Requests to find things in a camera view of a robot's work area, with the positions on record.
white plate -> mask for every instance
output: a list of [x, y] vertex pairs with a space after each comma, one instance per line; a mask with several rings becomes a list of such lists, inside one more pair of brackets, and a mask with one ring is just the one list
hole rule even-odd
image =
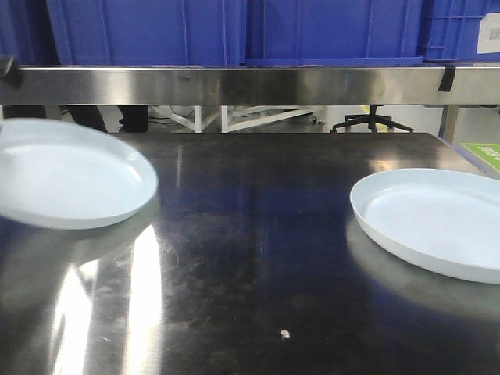
[[352, 217], [347, 224], [347, 243], [352, 258], [391, 295], [406, 298], [430, 309], [472, 319], [500, 319], [500, 288], [496, 284], [470, 283], [415, 267], [377, 246]]
[[449, 170], [375, 173], [351, 191], [361, 228], [426, 270], [500, 284], [500, 181]]
[[96, 130], [52, 120], [1, 123], [0, 213], [40, 227], [90, 229], [131, 217], [155, 194], [149, 161]]

blue plastic crate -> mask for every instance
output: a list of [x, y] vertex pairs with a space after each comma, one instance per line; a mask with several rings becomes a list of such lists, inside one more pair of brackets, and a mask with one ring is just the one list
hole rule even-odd
[[47, 0], [64, 65], [233, 66], [246, 0]]
[[57, 64], [47, 5], [42, 0], [0, 0], [0, 56], [19, 64]]
[[496, 13], [500, 0], [423, 0], [419, 52], [427, 61], [500, 62]]
[[422, 0], [251, 0], [247, 64], [421, 63], [421, 9]]

reflective table top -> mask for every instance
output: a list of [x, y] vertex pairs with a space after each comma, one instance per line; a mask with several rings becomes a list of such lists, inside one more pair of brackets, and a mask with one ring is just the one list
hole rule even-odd
[[481, 173], [438, 139], [120, 138], [159, 175], [137, 215], [82, 231], [0, 219], [1, 374], [500, 371], [498, 287], [396, 259], [352, 218], [370, 173]]

